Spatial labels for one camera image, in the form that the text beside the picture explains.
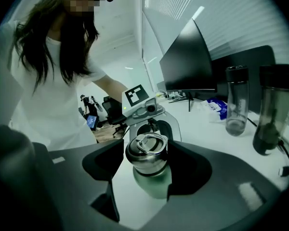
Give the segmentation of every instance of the kettle handle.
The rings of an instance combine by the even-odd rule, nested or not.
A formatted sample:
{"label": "kettle handle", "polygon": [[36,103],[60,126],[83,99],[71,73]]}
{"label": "kettle handle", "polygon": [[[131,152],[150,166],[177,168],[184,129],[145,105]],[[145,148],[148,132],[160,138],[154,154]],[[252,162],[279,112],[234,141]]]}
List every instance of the kettle handle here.
{"label": "kettle handle", "polygon": [[[147,142],[148,138],[155,138],[157,140],[161,140],[163,142],[162,147],[158,151],[153,151],[153,152],[147,151],[146,149],[143,148],[142,145]],[[159,134],[154,134],[154,133],[141,134],[141,136],[138,135],[136,140],[137,140],[137,147],[139,148],[139,150],[141,150],[142,152],[144,152],[148,155],[160,154],[165,149],[166,144],[167,144],[165,138],[163,138]]]}

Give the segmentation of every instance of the bottle cap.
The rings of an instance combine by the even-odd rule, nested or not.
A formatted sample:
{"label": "bottle cap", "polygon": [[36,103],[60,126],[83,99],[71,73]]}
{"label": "bottle cap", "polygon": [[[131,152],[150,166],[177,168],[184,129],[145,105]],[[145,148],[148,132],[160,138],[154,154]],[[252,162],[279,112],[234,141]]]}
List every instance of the bottle cap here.
{"label": "bottle cap", "polygon": [[261,66],[260,84],[263,87],[289,89],[289,64]]}
{"label": "bottle cap", "polygon": [[226,68],[226,79],[228,82],[248,81],[249,69],[246,66],[232,66]]}

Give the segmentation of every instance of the computer monitor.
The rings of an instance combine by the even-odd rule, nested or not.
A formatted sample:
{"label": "computer monitor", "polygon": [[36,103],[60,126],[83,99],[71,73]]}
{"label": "computer monitor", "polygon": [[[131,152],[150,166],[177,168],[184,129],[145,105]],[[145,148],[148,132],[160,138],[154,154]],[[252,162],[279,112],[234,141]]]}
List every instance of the computer monitor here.
{"label": "computer monitor", "polygon": [[167,91],[216,91],[210,54],[193,19],[186,24],[159,63]]}

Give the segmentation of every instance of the monitor stand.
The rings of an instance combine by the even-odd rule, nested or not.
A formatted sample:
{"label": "monitor stand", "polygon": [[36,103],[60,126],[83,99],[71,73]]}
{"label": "monitor stand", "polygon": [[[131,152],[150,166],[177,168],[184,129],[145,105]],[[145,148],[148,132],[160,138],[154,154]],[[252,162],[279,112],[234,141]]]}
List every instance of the monitor stand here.
{"label": "monitor stand", "polygon": [[184,100],[188,100],[188,111],[190,112],[191,111],[191,101],[194,100],[194,98],[190,92],[187,93],[186,97],[181,97],[178,100],[171,101],[169,103],[176,103],[176,102],[180,102],[180,101],[184,101]]}

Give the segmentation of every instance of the long dark hair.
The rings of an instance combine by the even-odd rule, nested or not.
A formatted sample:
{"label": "long dark hair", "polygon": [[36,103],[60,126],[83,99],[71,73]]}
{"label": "long dark hair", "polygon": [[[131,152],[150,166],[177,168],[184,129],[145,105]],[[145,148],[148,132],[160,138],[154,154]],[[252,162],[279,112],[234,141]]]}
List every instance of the long dark hair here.
{"label": "long dark hair", "polygon": [[[34,91],[48,73],[48,59],[53,60],[46,46],[46,37],[52,22],[63,10],[63,0],[40,0],[29,13],[24,24],[19,23],[14,44],[26,68],[37,72]],[[70,16],[61,28],[60,70],[66,84],[70,85],[74,75],[91,74],[87,68],[87,57],[98,32],[94,26],[94,14],[90,17]]]}

